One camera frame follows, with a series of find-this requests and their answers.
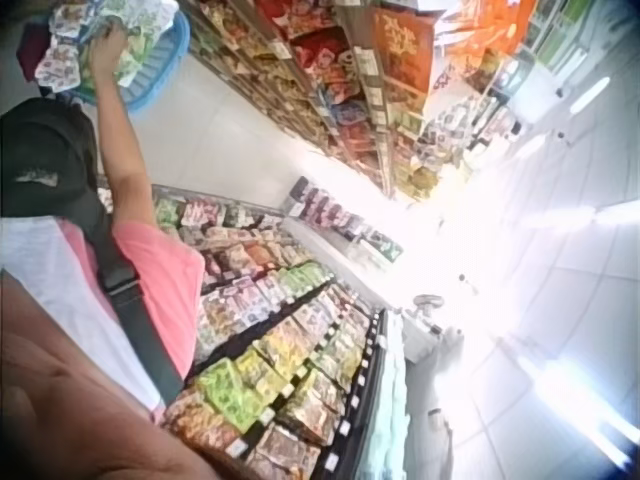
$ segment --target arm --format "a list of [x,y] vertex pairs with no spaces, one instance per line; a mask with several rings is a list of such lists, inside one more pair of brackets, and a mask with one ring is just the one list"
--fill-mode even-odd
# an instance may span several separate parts
[[134,220],[155,226],[151,183],[113,76],[126,45],[127,34],[116,23],[91,44],[90,65],[96,86],[100,151],[113,194],[114,222]]

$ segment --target ceiling light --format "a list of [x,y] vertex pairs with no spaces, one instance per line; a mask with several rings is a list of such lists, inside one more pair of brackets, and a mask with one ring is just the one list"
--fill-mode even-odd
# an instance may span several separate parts
[[598,81],[593,87],[584,92],[578,100],[573,102],[573,105],[569,108],[571,115],[580,113],[587,105],[595,100],[595,98],[602,93],[602,91],[609,85],[609,77],[604,77]]

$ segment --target shopper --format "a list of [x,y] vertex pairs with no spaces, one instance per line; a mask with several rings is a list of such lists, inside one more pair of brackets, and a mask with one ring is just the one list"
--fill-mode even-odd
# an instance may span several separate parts
[[[180,382],[193,359],[203,260],[155,224],[114,79],[126,42],[113,23],[90,50],[112,222],[96,202],[95,138],[79,108],[32,99],[1,119],[0,450],[3,470],[8,460],[30,470],[16,478],[220,478],[153,422],[170,401],[173,376]],[[109,283],[126,268],[104,265],[103,248],[133,266],[139,283],[126,275],[124,284]],[[251,478],[212,455],[225,478]]]

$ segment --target supermarket aisle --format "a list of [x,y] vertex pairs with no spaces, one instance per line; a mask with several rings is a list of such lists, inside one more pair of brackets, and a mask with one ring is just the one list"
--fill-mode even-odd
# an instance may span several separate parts
[[[605,478],[614,464],[572,423],[569,412],[587,403],[575,401],[582,393],[573,382],[588,385],[640,426],[639,227],[580,224],[588,207],[640,199],[639,31],[577,95],[604,76],[611,77],[610,85],[585,110],[569,116],[575,96],[569,98],[514,151],[554,129],[566,132],[572,146],[551,136],[528,158],[477,175],[442,238],[451,268],[465,272],[480,290],[472,305],[478,328],[466,332],[462,381],[443,405],[453,418],[454,479]],[[527,227],[534,219],[557,228]],[[484,328],[506,340],[496,345]],[[557,404],[564,415],[542,400],[522,359],[542,368],[555,360],[562,367],[561,380],[554,380],[561,393],[549,398],[574,399]],[[438,478],[439,446],[427,415],[437,403],[428,388],[434,373],[426,364],[408,371],[410,480]],[[582,420],[593,414],[579,412]],[[628,449],[613,428],[603,432],[615,448]]]
[[[0,36],[0,113],[38,95],[15,57],[21,34],[15,25]],[[85,111],[95,117],[93,107]],[[301,174],[337,163],[282,132],[191,56],[131,119],[154,183],[278,207]]]

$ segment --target person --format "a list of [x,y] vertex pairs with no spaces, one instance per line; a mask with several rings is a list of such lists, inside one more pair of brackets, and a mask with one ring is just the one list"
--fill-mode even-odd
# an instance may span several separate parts
[[[114,78],[126,43],[124,29],[113,23],[90,46],[99,145],[113,195],[111,235],[135,267],[150,321],[184,378],[195,349],[204,263],[156,225],[151,184]],[[22,120],[20,128],[11,130],[16,118]],[[39,165],[39,159],[62,161],[50,157],[77,153],[87,162],[86,181],[95,188],[97,156],[89,119],[77,106],[39,98],[8,112],[0,128],[6,155],[0,450],[9,472],[3,478],[12,473],[70,480],[206,480],[221,478],[220,472],[224,478],[251,478],[222,454],[209,452],[205,461],[157,426],[166,402],[100,288],[96,256],[101,252],[87,243],[83,231],[51,215],[5,216],[16,185],[56,187],[66,180],[42,168],[17,175],[10,169],[20,162],[16,167],[9,161],[16,156],[25,163],[37,157]],[[77,141],[68,145],[66,134]],[[7,172],[15,174],[11,181],[16,183],[4,183]]]

